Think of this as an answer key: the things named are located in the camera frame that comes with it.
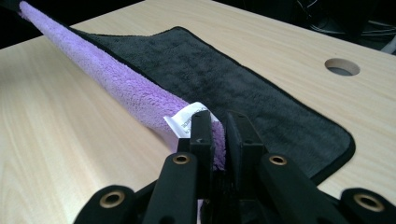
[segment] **desk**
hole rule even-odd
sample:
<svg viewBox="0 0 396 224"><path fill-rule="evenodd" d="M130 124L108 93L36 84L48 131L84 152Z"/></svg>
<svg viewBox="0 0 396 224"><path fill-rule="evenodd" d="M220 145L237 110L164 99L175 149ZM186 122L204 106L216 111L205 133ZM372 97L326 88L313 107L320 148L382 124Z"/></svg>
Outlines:
<svg viewBox="0 0 396 224"><path fill-rule="evenodd" d="M396 203L396 57L208 1L148 0L74 27L153 35L174 26L353 134L355 156L321 190L363 187ZM331 58L359 74L333 74ZM72 223L97 190L156 179L169 154L43 36L0 50L0 109L0 223Z"/></svg>

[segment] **wooden table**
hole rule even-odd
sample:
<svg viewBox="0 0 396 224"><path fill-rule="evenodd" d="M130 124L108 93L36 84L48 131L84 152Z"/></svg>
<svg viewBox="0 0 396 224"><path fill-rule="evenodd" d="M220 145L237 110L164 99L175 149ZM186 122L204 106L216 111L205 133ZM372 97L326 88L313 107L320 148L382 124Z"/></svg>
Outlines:
<svg viewBox="0 0 396 224"><path fill-rule="evenodd" d="M75 28L153 35L182 26L349 130L353 159L319 187L396 203L396 57L208 1L148 0ZM353 77L325 67L357 64ZM0 223L72 223L99 189L138 190L169 154L46 37L0 50Z"/></svg>

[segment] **folded purple cloth edge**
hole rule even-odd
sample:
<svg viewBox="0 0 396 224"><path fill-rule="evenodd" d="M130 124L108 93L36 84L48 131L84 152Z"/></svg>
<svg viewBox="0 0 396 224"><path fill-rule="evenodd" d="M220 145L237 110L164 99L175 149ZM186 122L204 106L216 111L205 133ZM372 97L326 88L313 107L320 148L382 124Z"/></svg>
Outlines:
<svg viewBox="0 0 396 224"><path fill-rule="evenodd" d="M163 116L172 117L188 105L187 102L152 83L28 3L20 2L20 8L23 18L99 83L134 118L159 134L171 150L176 151L177 138ZM224 129L218 121L212 123L212 129L216 147L214 165L222 170L225 163Z"/></svg>

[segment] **light wood tabletop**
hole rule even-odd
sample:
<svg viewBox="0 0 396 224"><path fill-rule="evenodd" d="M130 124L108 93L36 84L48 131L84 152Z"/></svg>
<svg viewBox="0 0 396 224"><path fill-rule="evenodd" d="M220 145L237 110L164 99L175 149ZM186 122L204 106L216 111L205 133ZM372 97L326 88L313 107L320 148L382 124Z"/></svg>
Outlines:
<svg viewBox="0 0 396 224"><path fill-rule="evenodd" d="M210 1L148 0L73 27L153 35L174 26L353 135L356 154L321 190L338 198L362 187L396 203L396 57ZM330 72L334 58L359 73ZM156 179L169 153L46 37L0 50L0 223L72 223L97 190Z"/></svg>

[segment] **brass ring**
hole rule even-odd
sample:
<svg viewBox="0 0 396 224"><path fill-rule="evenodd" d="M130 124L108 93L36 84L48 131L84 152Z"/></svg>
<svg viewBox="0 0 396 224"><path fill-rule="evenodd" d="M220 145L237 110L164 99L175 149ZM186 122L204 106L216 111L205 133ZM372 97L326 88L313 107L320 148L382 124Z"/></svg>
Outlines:
<svg viewBox="0 0 396 224"><path fill-rule="evenodd" d="M353 199L358 205L373 212L382 212L385 209L384 204L368 194L358 193L353 196Z"/></svg>
<svg viewBox="0 0 396 224"><path fill-rule="evenodd" d="M125 199L125 194L121 190L113 190L100 199L99 204L104 208L112 208L120 205Z"/></svg>
<svg viewBox="0 0 396 224"><path fill-rule="evenodd" d="M177 155L173 158L173 162L179 165L183 165L190 162L190 157L186 155Z"/></svg>
<svg viewBox="0 0 396 224"><path fill-rule="evenodd" d="M272 156L270 157L270 162L275 164L275 165L286 165L288 163L288 161L281 156Z"/></svg>

